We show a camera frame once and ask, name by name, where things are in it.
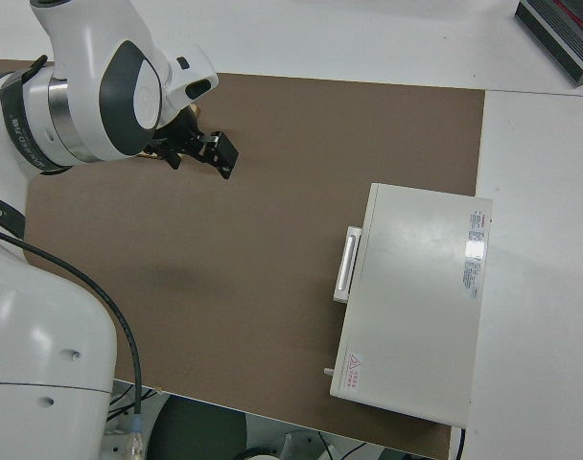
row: warning label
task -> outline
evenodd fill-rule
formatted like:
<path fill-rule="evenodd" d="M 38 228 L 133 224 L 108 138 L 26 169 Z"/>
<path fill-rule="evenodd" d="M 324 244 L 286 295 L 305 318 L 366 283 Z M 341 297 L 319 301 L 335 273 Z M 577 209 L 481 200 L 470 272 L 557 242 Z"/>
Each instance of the warning label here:
<path fill-rule="evenodd" d="M 360 372 L 363 356 L 357 353 L 348 353 L 344 372 L 344 389 L 358 391 L 360 386 Z"/>

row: white table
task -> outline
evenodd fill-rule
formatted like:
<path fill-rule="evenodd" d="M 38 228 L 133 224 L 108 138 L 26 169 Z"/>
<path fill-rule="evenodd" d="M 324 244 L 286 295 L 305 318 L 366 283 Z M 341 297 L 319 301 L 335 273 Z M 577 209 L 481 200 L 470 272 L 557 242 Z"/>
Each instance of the white table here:
<path fill-rule="evenodd" d="M 50 53 L 0 1 L 0 58 Z M 514 0 L 136 0 L 161 47 L 223 72 L 481 88 L 478 196 L 495 200 L 465 459 L 583 459 L 583 87 Z"/>

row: white robot body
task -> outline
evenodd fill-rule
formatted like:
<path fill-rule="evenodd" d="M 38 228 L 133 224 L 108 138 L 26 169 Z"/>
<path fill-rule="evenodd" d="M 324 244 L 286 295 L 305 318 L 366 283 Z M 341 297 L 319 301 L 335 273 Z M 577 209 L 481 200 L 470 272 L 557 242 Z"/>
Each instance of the white robot body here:
<path fill-rule="evenodd" d="M 171 166 L 179 146 L 204 161 L 187 106 L 219 82 L 198 47 L 156 49 L 128 0 L 30 3 L 55 67 L 0 76 L 0 232 L 19 239 L 29 182 L 42 172 L 129 158 L 152 143 Z M 233 149 L 214 138 L 204 142 Z M 229 177 L 235 150 L 229 165 L 209 151 Z M 0 241 L 0 460 L 98 459 L 116 350 L 95 297 Z"/>
<path fill-rule="evenodd" d="M 0 108 L 0 199 L 24 213 L 37 173 L 6 135 Z M 102 305 L 0 242 L 0 460 L 96 460 L 115 359 Z"/>

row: black band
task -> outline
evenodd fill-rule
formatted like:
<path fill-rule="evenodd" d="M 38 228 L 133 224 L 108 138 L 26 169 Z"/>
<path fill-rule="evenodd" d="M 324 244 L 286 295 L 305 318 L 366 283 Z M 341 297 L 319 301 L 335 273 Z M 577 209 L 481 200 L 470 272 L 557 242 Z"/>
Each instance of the black band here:
<path fill-rule="evenodd" d="M 14 72 L 4 81 L 0 89 L 0 101 L 2 103 L 6 131 L 11 136 L 12 143 L 16 149 L 36 168 L 41 171 L 60 170 L 62 167 L 46 157 L 30 131 L 23 101 L 23 76 L 27 72 L 33 72 L 33 69 Z"/>
<path fill-rule="evenodd" d="M 15 237 L 23 240 L 25 236 L 25 216 L 1 199 L 0 226 L 11 232 Z"/>

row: black cable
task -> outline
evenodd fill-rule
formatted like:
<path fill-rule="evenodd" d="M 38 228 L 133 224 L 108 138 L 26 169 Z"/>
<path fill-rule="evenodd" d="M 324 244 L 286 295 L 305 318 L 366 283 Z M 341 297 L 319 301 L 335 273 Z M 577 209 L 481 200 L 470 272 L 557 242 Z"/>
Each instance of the black cable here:
<path fill-rule="evenodd" d="M 145 394 L 144 394 L 144 395 L 142 395 L 142 397 L 141 397 L 140 399 L 141 399 L 142 401 L 144 401 L 144 400 L 145 400 L 147 397 L 149 397 L 149 398 L 150 398 L 150 397 L 152 396 L 152 393 L 153 393 L 153 390 L 149 389 L 149 390 L 147 390 L 147 391 L 145 392 Z M 131 402 L 130 404 L 128 404 L 128 405 L 124 405 L 123 407 L 117 407 L 117 408 L 114 408 L 114 409 L 110 409 L 110 410 L 108 411 L 108 413 L 109 413 L 109 414 L 111 414 L 111 413 L 113 413 L 113 412 L 117 412 L 118 410 L 127 410 L 128 408 L 132 407 L 133 405 L 134 405 L 134 402 Z"/>
<path fill-rule="evenodd" d="M 317 434 L 319 435 L 319 439 L 323 443 L 323 446 L 326 448 L 326 452 L 328 452 L 328 456 L 330 457 L 330 460 L 334 460 L 334 458 L 332 458 L 332 452 L 330 451 L 330 447 L 328 446 L 328 443 L 326 443 L 326 440 L 323 439 L 323 436 L 321 436 L 321 431 L 318 431 Z"/>
<path fill-rule="evenodd" d="M 145 401 L 148 398 L 152 398 L 156 394 L 157 394 L 156 391 L 149 390 L 149 391 L 147 391 L 147 393 L 145 393 L 142 396 L 142 398 L 140 399 L 140 401 Z M 119 407 L 119 408 L 116 408 L 116 409 L 109 410 L 108 411 L 108 417 L 106 418 L 106 421 L 107 422 L 110 422 L 112 419 L 116 419 L 121 414 L 125 413 L 128 409 L 130 409 L 132 406 L 134 406 L 134 403 L 133 402 L 131 404 L 124 405 L 123 407 Z"/>
<path fill-rule="evenodd" d="M 121 394 L 121 396 L 118 396 L 117 398 L 115 398 L 114 400 L 112 400 L 111 402 L 109 402 L 109 403 L 108 403 L 108 405 L 113 405 L 113 404 L 115 404 L 115 403 L 118 403 L 120 400 L 122 400 L 122 399 L 124 398 L 124 396 L 125 396 L 127 393 L 129 393 L 129 390 L 131 390 L 131 387 L 132 387 L 132 386 L 134 386 L 134 385 L 130 385 L 130 386 L 129 386 L 129 387 L 126 389 L 126 391 L 124 391 L 124 392 Z"/>
<path fill-rule="evenodd" d="M 363 448 L 366 445 L 366 443 L 361 443 L 359 446 L 357 446 L 356 448 L 352 448 L 351 450 L 349 450 L 347 453 L 345 453 L 342 457 L 340 457 L 340 460 L 344 460 L 345 458 L 347 458 L 349 455 L 351 455 L 353 452 L 355 452 L 356 450 L 359 450 L 361 448 Z"/>
<path fill-rule="evenodd" d="M 134 368 L 134 379 L 135 379 L 135 397 L 134 397 L 134 414 L 140 414 L 141 410 L 141 401 L 142 401 L 142 374 L 140 370 L 140 356 L 138 355 L 138 346 L 136 345 L 136 340 L 134 339 L 134 335 L 131 332 L 131 328 L 129 327 L 128 321 L 121 313 L 117 304 L 108 296 L 108 294 L 100 287 L 98 284 L 89 278 L 87 275 L 82 273 L 80 270 L 75 268 L 74 266 L 70 265 L 69 263 L 63 261 L 62 259 L 55 257 L 52 254 L 49 254 L 46 251 L 43 251 L 40 248 L 32 246 L 31 244 L 27 244 L 22 240 L 18 240 L 17 238 L 9 237 L 5 233 L 0 232 L 0 240 L 3 242 L 8 242 L 14 246 L 20 247 L 23 250 L 31 252 L 32 254 L 36 254 L 38 257 L 45 259 L 55 265 L 60 266 L 64 270 L 72 273 L 74 276 L 79 278 L 85 284 L 87 284 L 90 288 L 92 288 L 96 294 L 98 294 L 102 300 L 108 305 L 112 313 L 119 321 L 124 334 L 126 335 L 126 339 L 128 340 L 129 349 L 131 351 L 131 360 Z"/>
<path fill-rule="evenodd" d="M 466 439 L 466 430 L 462 428 L 462 432 L 460 433 L 460 444 L 457 447 L 457 455 L 455 456 L 455 460 L 460 460 L 462 458 L 462 451 L 464 450 L 464 440 Z"/>

